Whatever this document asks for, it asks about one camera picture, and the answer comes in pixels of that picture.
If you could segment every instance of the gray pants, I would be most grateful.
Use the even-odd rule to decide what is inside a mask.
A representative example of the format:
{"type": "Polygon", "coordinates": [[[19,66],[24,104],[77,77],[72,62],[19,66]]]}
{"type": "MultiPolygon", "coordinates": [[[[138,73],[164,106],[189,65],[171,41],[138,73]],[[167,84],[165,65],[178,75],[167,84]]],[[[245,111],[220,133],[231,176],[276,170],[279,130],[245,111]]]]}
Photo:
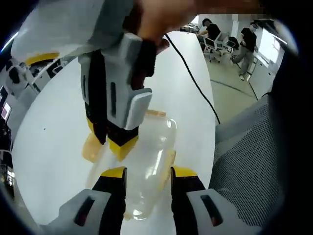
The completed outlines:
{"type": "Polygon", "coordinates": [[[241,65],[241,69],[239,71],[239,75],[244,76],[245,73],[248,71],[249,65],[253,61],[253,52],[248,50],[247,48],[240,46],[240,54],[235,56],[232,59],[233,63],[239,63],[240,61],[243,61],[241,65]]]}

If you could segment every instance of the person in black shirt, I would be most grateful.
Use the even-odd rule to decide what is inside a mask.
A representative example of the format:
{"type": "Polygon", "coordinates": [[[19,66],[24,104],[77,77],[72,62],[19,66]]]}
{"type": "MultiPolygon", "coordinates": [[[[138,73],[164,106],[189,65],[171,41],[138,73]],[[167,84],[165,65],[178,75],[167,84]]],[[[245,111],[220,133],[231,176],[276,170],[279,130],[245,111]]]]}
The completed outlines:
{"type": "Polygon", "coordinates": [[[233,63],[238,63],[244,60],[239,71],[239,77],[243,81],[245,79],[244,75],[246,74],[250,63],[253,61],[253,52],[258,52],[256,35],[254,33],[257,28],[258,26],[255,23],[251,23],[249,28],[243,28],[240,34],[240,54],[232,58],[233,63]]]}
{"type": "Polygon", "coordinates": [[[26,88],[28,82],[25,77],[19,73],[16,67],[12,67],[9,71],[9,77],[7,78],[5,84],[10,94],[17,99],[26,88]]]}
{"type": "Polygon", "coordinates": [[[210,21],[208,18],[205,18],[202,21],[202,26],[205,26],[206,30],[200,32],[197,35],[197,38],[198,38],[198,41],[201,45],[202,50],[204,50],[205,45],[204,45],[203,35],[208,34],[209,39],[215,40],[221,31],[220,31],[219,27],[216,24],[212,23],[212,21],[210,21]]]}

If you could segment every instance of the clear plastic bottle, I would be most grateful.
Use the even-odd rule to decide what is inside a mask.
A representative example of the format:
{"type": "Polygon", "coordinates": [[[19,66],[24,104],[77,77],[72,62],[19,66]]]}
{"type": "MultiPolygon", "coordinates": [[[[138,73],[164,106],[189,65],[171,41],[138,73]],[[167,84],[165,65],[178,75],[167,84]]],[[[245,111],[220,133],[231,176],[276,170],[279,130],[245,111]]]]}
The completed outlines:
{"type": "Polygon", "coordinates": [[[127,168],[125,219],[145,219],[153,210],[170,177],[175,160],[177,125],[160,112],[149,112],[139,127],[139,139],[127,157],[119,162],[106,143],[99,151],[87,179],[92,188],[100,175],[111,168],[127,168]]]}

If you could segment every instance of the white table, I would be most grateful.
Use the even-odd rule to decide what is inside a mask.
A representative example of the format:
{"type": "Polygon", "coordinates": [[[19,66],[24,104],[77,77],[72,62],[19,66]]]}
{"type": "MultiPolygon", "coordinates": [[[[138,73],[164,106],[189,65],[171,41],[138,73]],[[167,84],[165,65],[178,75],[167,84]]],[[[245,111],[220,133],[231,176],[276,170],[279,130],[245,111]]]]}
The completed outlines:
{"type": "MultiPolygon", "coordinates": [[[[210,77],[195,34],[169,34],[191,72],[213,103],[210,77]]],[[[146,78],[154,94],[150,109],[165,111],[178,124],[175,165],[196,171],[207,187],[211,177],[215,117],[193,84],[182,60],[170,47],[158,55],[155,74],[146,78]]],[[[13,148],[17,184],[34,220],[47,224],[59,207],[85,188],[92,164],[82,157],[90,133],[75,59],[38,95],[18,131],[13,148]]],[[[124,221],[122,234],[175,234],[171,196],[164,193],[150,218],[124,221]]]]}

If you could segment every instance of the office chair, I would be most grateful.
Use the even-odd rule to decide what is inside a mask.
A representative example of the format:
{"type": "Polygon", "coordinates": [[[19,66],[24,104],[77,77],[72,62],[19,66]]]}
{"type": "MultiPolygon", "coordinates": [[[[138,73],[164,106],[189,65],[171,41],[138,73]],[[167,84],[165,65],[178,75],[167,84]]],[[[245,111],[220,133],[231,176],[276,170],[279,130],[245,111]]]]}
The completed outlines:
{"type": "Polygon", "coordinates": [[[216,37],[215,40],[212,40],[208,37],[204,37],[203,39],[204,44],[205,44],[204,53],[205,51],[209,51],[207,54],[210,57],[210,62],[212,62],[212,59],[215,58],[215,56],[213,55],[215,51],[218,52],[220,55],[222,55],[220,51],[224,49],[224,40],[226,38],[227,38],[227,34],[221,33],[221,32],[219,33],[219,35],[216,37]]]}
{"type": "Polygon", "coordinates": [[[269,95],[216,128],[213,188],[248,225],[264,226],[284,200],[284,136],[269,95]]]}

